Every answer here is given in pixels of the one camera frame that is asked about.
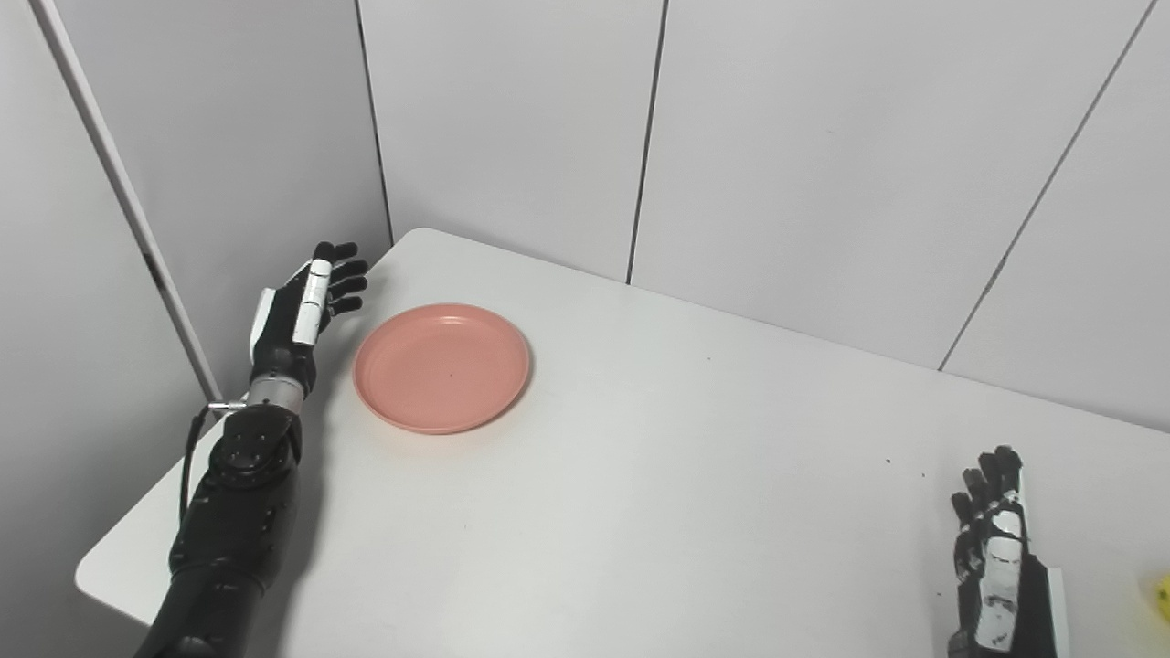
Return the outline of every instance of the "yellow object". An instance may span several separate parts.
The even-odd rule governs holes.
[[[1170,576],[1162,578],[1162,582],[1158,583],[1158,610],[1170,622]]]

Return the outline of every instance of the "pink plate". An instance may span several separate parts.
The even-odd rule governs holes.
[[[358,348],[353,385],[387,423],[425,434],[470,430],[528,381],[524,336],[480,307],[432,304],[384,322]]]

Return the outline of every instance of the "white partition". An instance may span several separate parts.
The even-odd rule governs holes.
[[[937,368],[1147,2],[672,2],[634,285]]]
[[[248,377],[260,288],[390,246],[352,2],[55,0],[207,361]]]
[[[2,653],[130,656],[142,626],[74,569],[202,395],[27,2],[0,2],[0,180]]]
[[[1168,117],[1157,6],[948,372],[1170,430]]]
[[[394,233],[624,280],[661,0],[362,0]]]

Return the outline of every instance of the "robot finger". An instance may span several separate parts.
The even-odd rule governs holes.
[[[364,260],[351,260],[351,261],[343,262],[342,265],[338,265],[337,267],[335,267],[333,272],[330,274],[330,279],[332,279],[335,282],[337,282],[337,281],[340,281],[343,279],[351,279],[353,276],[362,276],[363,274],[365,274],[369,270],[370,270],[370,263],[367,263],[366,261],[364,261]]]
[[[357,242],[343,242],[333,247],[333,265],[340,265],[343,260],[349,260],[358,255]]]
[[[951,507],[958,516],[959,526],[970,526],[975,522],[975,508],[971,505],[971,496],[965,492],[957,492],[951,496]]]
[[[999,461],[996,459],[996,455],[990,452],[980,454],[979,468],[983,469],[983,477],[987,480],[987,495],[991,500],[999,500],[999,496],[1004,494],[1004,489],[1003,478],[999,473]]]
[[[996,462],[999,466],[1004,493],[1019,492],[1020,469],[1024,467],[1020,455],[1011,446],[999,446],[996,448]]]
[[[362,308],[362,297],[344,297],[329,304],[329,315],[340,315]]]
[[[971,502],[975,503],[975,513],[983,514],[991,505],[991,495],[987,487],[987,479],[983,477],[983,471],[968,468],[963,471],[963,484],[966,491],[971,492]]]
[[[370,286],[365,276],[353,276],[350,279],[343,279],[337,283],[329,287],[329,299],[337,301],[350,293],[359,293],[365,290]]]

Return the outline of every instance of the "robotic hand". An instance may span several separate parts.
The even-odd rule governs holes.
[[[246,402],[212,403],[192,423],[171,588],[136,658],[240,658],[256,604],[280,571],[296,516],[300,412],[316,383],[317,335],[357,310],[365,261],[321,242],[283,287],[266,288],[252,331]],[[187,502],[191,451],[209,410],[233,412]]]
[[[968,492],[951,496],[959,520],[955,540],[959,630],[950,658],[1066,658],[1067,624],[1059,570],[1028,546],[1023,464],[999,446],[963,472]]]

